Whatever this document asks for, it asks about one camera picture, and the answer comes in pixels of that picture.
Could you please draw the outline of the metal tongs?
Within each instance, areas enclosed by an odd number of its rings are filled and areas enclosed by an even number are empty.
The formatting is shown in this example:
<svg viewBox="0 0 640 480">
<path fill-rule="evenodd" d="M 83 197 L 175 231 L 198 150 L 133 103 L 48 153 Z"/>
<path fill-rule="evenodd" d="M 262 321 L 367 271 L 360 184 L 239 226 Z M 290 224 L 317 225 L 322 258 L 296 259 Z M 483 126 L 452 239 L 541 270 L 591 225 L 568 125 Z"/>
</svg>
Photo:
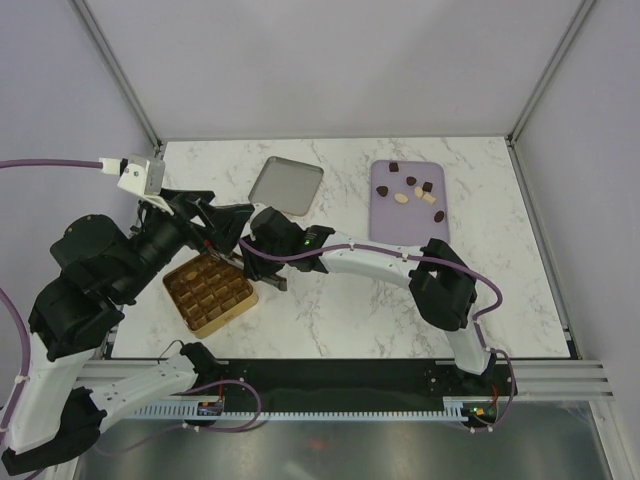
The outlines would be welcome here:
<svg viewBox="0 0 640 480">
<path fill-rule="evenodd" d="M 235 252 L 224 255 L 212 250 L 209 254 L 216 260 L 239 268 L 248 280 L 266 283 L 281 292 L 288 290 L 287 279 L 279 274 L 284 267 L 281 263 L 267 261 L 253 254 L 249 254 L 247 258 Z"/>
</svg>

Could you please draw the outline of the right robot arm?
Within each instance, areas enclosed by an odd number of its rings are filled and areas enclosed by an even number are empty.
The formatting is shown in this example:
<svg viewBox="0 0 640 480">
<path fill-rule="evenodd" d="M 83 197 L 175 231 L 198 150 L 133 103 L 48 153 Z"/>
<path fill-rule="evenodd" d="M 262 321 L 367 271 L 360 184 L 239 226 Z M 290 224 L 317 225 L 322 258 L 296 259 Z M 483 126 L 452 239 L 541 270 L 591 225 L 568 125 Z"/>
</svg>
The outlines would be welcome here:
<svg viewBox="0 0 640 480">
<path fill-rule="evenodd" d="M 491 386 L 492 354 L 469 319 L 480 279 L 444 241 L 393 246 L 364 241 L 331 227 L 306 229 L 264 205 L 249 207 L 248 234 L 239 243 L 245 275 L 254 281 L 289 266 L 300 272 L 350 274 L 408 291 L 421 318 L 444 332 L 457 382 L 469 394 Z"/>
</svg>

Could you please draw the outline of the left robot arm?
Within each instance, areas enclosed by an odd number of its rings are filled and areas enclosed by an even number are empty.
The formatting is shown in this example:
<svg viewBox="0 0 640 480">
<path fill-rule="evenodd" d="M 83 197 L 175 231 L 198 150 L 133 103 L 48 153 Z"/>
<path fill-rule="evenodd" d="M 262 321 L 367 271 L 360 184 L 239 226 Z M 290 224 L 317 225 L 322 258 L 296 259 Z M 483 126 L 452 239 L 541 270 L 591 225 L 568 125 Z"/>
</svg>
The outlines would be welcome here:
<svg viewBox="0 0 640 480">
<path fill-rule="evenodd" d="M 146 373 L 107 387 L 76 380 L 123 309 L 183 248 L 226 255 L 254 213 L 249 204 L 216 207 L 210 191 L 163 190 L 143 201 L 125 234 L 108 216 L 73 222 L 51 246 L 60 272 L 37 296 L 22 331 L 30 359 L 5 408 L 2 463 L 10 475 L 40 470 L 89 450 L 113 424 L 168 395 L 220 393 L 228 385 L 220 363 L 187 343 Z"/>
</svg>

